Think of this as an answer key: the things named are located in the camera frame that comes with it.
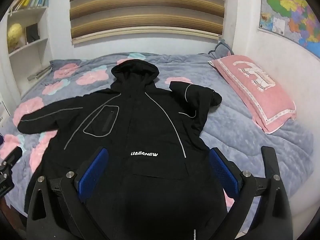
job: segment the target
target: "colorful map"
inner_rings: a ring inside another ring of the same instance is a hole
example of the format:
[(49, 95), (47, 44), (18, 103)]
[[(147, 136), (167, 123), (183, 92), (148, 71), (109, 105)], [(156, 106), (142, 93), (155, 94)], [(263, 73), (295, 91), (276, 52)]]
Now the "colorful map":
[(320, 23), (306, 0), (262, 0), (259, 28), (285, 36), (320, 58)]

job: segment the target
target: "jacket chest pocket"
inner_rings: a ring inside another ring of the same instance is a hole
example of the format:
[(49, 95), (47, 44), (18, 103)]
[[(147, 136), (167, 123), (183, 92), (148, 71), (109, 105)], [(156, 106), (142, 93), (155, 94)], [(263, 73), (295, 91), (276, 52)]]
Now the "jacket chest pocket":
[(116, 123), (118, 114), (118, 106), (103, 106), (83, 129), (83, 132), (95, 137), (109, 135)]

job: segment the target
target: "pink pillow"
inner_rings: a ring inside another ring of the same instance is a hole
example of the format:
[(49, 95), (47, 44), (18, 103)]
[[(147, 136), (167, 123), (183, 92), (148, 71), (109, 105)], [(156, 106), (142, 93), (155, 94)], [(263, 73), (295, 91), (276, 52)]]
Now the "pink pillow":
[(279, 83), (275, 82), (251, 59), (232, 55), (208, 61), (245, 103), (252, 120), (265, 133), (278, 130), (296, 116), (296, 106)]

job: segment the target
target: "reflective piping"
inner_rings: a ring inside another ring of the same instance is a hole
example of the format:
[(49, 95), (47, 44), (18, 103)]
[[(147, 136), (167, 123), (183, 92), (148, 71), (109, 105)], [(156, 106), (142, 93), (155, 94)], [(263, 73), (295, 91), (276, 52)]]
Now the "reflective piping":
[(193, 84), (188, 85), (187, 88), (186, 88), (186, 91), (184, 92), (184, 98), (186, 99), (187, 102), (188, 102), (188, 100), (187, 100), (187, 89), (188, 89), (191, 85), (193, 85)]
[(65, 150), (65, 149), (67, 148), (69, 142), (72, 140), (72, 138), (73, 138), (73, 136), (76, 134), (76, 132), (80, 129), (80, 127), (84, 124), (84, 122), (87, 121), (87, 119), (88, 119), (95, 111), (97, 111), (100, 107), (104, 106), (106, 103), (108, 103), (108, 102), (111, 101), (112, 99), (117, 98), (117, 97), (119, 97), (119, 96), (121, 96), (121, 93), (120, 93), (119, 95), (117, 95), (117, 96), (109, 99), (107, 102), (104, 102), (101, 106), (99, 106), (98, 108), (96, 108), (95, 110), (93, 110), (93, 111), (91, 112), (91, 114), (89, 114), (89, 115), (82, 121), (82, 123), (79, 125), (79, 127), (73, 132), (73, 134), (71, 135), (70, 139), (67, 141), (66, 146), (65, 146), (63, 149)]
[(88, 123), (88, 125), (87, 125), (82, 131), (83, 131), (85, 134), (89, 134), (89, 135), (92, 135), (92, 136), (98, 137), (98, 138), (99, 138), (99, 137), (105, 137), (105, 136), (109, 135), (109, 134), (111, 133), (112, 129), (113, 129), (113, 126), (114, 126), (115, 123), (116, 123), (116, 120), (117, 120), (117, 117), (118, 117), (118, 114), (119, 114), (119, 106), (114, 106), (114, 107), (117, 107), (117, 108), (118, 108), (118, 111), (117, 111), (117, 115), (116, 115), (115, 121), (113, 122), (112, 127), (111, 127), (111, 129), (110, 129), (110, 132), (108, 132), (108, 133), (105, 134), (105, 135), (94, 135), (94, 134), (92, 134), (92, 133), (87, 133), (87, 132), (84, 131), (84, 130), (87, 129), (88, 126), (93, 122), (93, 120), (101, 113), (101, 111), (103, 110), (103, 108), (96, 114), (96, 116)]
[(75, 110), (75, 109), (83, 109), (83, 107), (75, 107), (75, 108), (65, 108), (65, 109), (60, 109), (60, 110), (58, 110), (58, 111), (52, 112), (52, 113), (50, 113), (50, 114), (45, 114), (45, 115), (43, 115), (43, 116), (40, 116), (40, 117), (37, 117), (37, 118), (34, 118), (34, 119), (21, 120), (21, 122), (30, 122), (30, 121), (35, 121), (35, 120), (38, 120), (38, 119), (41, 119), (41, 118), (47, 117), (47, 116), (52, 115), (52, 114), (56, 114), (56, 113), (61, 112), (61, 111), (65, 111), (65, 110)]
[[(145, 92), (145, 94), (146, 94), (152, 101), (154, 101), (146, 92)], [(169, 121), (171, 122), (171, 124), (172, 124), (172, 126), (173, 126), (173, 128), (174, 128), (174, 130), (175, 130), (175, 132), (176, 132), (176, 134), (177, 134), (177, 137), (178, 137), (178, 139), (179, 139), (179, 142), (180, 142), (180, 145), (181, 145), (181, 148), (182, 148), (182, 151), (183, 151), (183, 155), (184, 155), (184, 157), (186, 158), (186, 153), (185, 153), (185, 151), (184, 151), (184, 148), (183, 148), (182, 142), (181, 142), (181, 140), (180, 140), (180, 137), (179, 137), (179, 135), (178, 135), (178, 132), (177, 132), (176, 128), (175, 128), (174, 125), (173, 125), (173, 122), (171, 121), (171, 119), (169, 118), (169, 116), (167, 115), (167, 113), (165, 112), (165, 110), (164, 110), (156, 101), (154, 101), (154, 102), (161, 108), (161, 110), (165, 113), (165, 115), (167, 116), (167, 118), (168, 118)]]
[(195, 113), (195, 116), (193, 116), (193, 117), (191, 117), (190, 115), (188, 115), (188, 114), (185, 114), (186, 116), (189, 116), (190, 118), (195, 118), (196, 117), (196, 115), (197, 115), (197, 110), (196, 110), (196, 113)]

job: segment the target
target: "white wall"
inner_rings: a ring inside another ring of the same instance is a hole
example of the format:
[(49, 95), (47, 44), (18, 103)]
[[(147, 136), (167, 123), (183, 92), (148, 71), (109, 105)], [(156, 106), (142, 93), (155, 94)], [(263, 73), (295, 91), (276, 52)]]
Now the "white wall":
[[(297, 105), (297, 120), (314, 134), (314, 160), (320, 164), (320, 61), (300, 45), (258, 30), (261, 0), (237, 0), (233, 52), (250, 57), (274, 77)], [(320, 169), (290, 199), (295, 215), (320, 199)], [(313, 187), (315, 194), (304, 188)]]
[(218, 41), (180, 34), (126, 34), (101, 38), (75, 45), (74, 56), (91, 59), (119, 52), (148, 52), (155, 54), (208, 53)]
[(74, 58), (69, 12), (70, 0), (49, 0), (48, 25), (53, 59)]
[(232, 48), (236, 31), (238, 0), (225, 0), (222, 38)]
[(129, 34), (84, 42), (75, 47), (70, 33), (70, 0), (49, 0), (48, 19), (53, 59), (91, 59), (118, 52), (157, 54), (207, 53), (217, 40), (175, 34)]

